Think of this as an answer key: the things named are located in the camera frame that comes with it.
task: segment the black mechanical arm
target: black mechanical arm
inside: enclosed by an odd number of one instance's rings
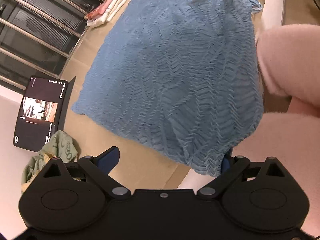
[[[119,158],[117,147],[76,163],[52,158],[20,199],[28,229],[16,240],[312,239],[300,230],[308,198],[275,157],[228,157],[229,168],[196,194],[131,194],[108,176]]]

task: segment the blue cloth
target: blue cloth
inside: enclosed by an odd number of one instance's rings
[[[72,110],[200,174],[263,112],[250,0],[132,0]]]

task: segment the black device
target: black device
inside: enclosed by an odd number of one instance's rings
[[[20,105],[13,145],[37,152],[58,130],[68,82],[30,77]]]
[[[131,194],[108,176],[119,158],[117,147],[76,163],[52,158],[20,199],[28,229],[15,240],[312,239],[300,230],[308,198],[275,157],[228,156],[230,167],[196,194]]]

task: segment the person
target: person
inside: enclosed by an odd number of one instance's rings
[[[268,91],[292,96],[287,113],[265,113],[257,130],[233,149],[254,162],[275,156],[310,201],[302,230],[320,235],[320,26],[287,25],[257,39],[257,57]],[[212,177],[190,171],[178,188],[195,190]]]

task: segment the blue garment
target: blue garment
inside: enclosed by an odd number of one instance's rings
[[[200,174],[263,112],[250,0],[132,0],[72,110]]]

